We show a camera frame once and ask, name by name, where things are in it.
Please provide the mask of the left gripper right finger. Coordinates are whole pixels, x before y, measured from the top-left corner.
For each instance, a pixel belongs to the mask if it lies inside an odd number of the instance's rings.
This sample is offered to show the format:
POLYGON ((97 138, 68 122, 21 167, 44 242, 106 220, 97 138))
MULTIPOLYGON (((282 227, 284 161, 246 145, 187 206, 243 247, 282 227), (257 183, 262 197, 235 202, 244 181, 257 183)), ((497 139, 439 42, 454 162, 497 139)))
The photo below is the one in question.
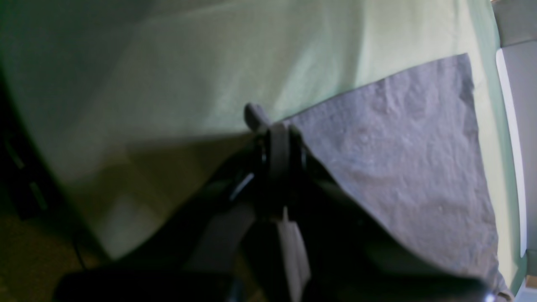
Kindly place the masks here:
POLYGON ((277 127, 278 214, 296 224, 310 277, 304 302, 493 302, 479 279, 443 271, 398 243, 311 155, 296 128, 277 127))

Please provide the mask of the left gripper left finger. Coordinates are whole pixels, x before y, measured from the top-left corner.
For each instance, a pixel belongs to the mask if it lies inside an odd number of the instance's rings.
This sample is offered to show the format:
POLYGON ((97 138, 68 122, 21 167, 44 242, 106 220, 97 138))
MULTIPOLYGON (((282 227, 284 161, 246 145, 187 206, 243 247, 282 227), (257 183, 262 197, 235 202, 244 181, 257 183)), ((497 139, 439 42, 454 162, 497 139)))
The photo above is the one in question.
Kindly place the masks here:
POLYGON ((260 130, 157 233, 121 259, 72 273, 57 302, 235 302, 244 252, 261 292, 288 302, 278 227, 287 220, 290 131, 260 130))

